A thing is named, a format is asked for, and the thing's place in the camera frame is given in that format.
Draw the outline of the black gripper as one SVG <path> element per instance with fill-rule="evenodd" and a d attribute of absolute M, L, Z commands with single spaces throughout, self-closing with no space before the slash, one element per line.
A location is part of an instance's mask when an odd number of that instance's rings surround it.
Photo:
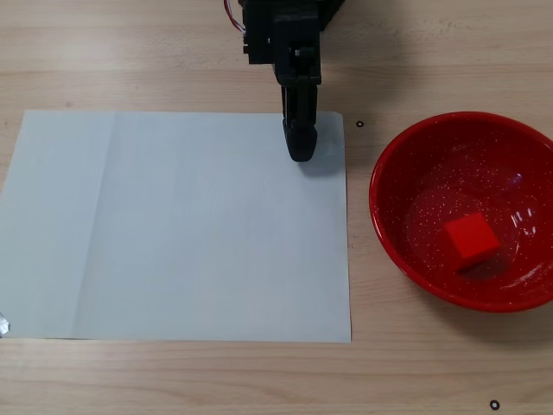
<path fill-rule="evenodd" d="M 252 65 L 273 66 L 281 85 L 283 130 L 291 159 L 308 162 L 317 144 L 321 83 L 316 1 L 243 1 L 244 51 Z M 299 83 L 310 83 L 293 86 Z"/>

